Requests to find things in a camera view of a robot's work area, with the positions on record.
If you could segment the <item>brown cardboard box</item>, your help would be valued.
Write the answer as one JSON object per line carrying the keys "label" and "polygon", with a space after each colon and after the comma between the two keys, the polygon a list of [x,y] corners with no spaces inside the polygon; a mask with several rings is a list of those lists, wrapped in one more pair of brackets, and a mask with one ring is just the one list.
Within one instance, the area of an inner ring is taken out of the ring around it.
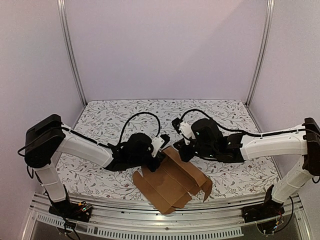
{"label": "brown cardboard box", "polygon": [[163,215],[182,209],[201,191],[202,201],[206,201],[212,192],[212,180],[191,162],[183,162],[172,146],[165,148],[164,154],[155,172],[143,166],[142,173],[133,173],[133,183],[143,196]]}

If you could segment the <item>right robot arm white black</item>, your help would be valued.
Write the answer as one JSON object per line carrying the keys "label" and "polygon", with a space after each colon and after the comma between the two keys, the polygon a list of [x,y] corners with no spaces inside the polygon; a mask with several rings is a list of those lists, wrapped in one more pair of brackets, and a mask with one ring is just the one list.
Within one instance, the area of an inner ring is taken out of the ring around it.
{"label": "right robot arm white black", "polygon": [[278,205],[320,174],[320,128],[313,118],[305,118],[303,124],[280,131],[249,133],[232,129],[227,136],[222,134],[222,127],[208,117],[193,124],[177,117],[171,124],[183,138],[174,144],[183,162],[193,157],[230,164],[259,157],[300,156],[286,176],[267,190],[264,203],[258,208],[262,218],[269,218],[278,210]]}

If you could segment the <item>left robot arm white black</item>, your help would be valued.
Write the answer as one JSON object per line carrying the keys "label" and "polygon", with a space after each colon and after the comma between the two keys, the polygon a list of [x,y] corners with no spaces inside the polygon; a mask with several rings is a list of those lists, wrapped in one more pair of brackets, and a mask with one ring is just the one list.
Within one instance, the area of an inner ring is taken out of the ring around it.
{"label": "left robot arm white black", "polygon": [[116,145],[103,144],[71,129],[62,123],[59,115],[52,114],[27,130],[25,144],[17,153],[33,169],[55,203],[55,209],[63,217],[70,217],[75,211],[74,205],[67,200],[67,191],[53,164],[52,158],[56,153],[90,161],[111,172],[140,166],[154,172],[164,158],[161,150],[168,140],[167,135],[157,134],[150,138],[138,132],[127,141],[119,140]]}

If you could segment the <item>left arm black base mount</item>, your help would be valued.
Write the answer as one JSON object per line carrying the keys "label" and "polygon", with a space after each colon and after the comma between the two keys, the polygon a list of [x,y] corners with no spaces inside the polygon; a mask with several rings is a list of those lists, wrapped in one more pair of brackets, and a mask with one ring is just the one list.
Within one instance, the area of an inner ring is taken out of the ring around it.
{"label": "left arm black base mount", "polygon": [[64,219],[88,223],[92,215],[93,205],[91,203],[87,203],[86,201],[81,201],[78,203],[71,202],[65,185],[63,185],[63,189],[65,197],[60,201],[53,201],[50,195],[47,193],[50,201],[50,208],[48,212]]}

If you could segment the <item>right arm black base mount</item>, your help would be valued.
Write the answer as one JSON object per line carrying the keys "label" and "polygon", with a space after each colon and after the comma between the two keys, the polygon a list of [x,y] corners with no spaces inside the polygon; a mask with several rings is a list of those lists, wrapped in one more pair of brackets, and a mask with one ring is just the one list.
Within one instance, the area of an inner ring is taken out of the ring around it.
{"label": "right arm black base mount", "polygon": [[264,235],[275,233],[280,223],[279,220],[276,220],[276,217],[281,219],[282,214],[285,213],[284,203],[279,203],[273,200],[273,188],[274,185],[271,185],[267,189],[263,203],[245,206],[241,209],[241,216],[245,223],[272,218],[270,221],[264,221],[257,224],[257,229]]}

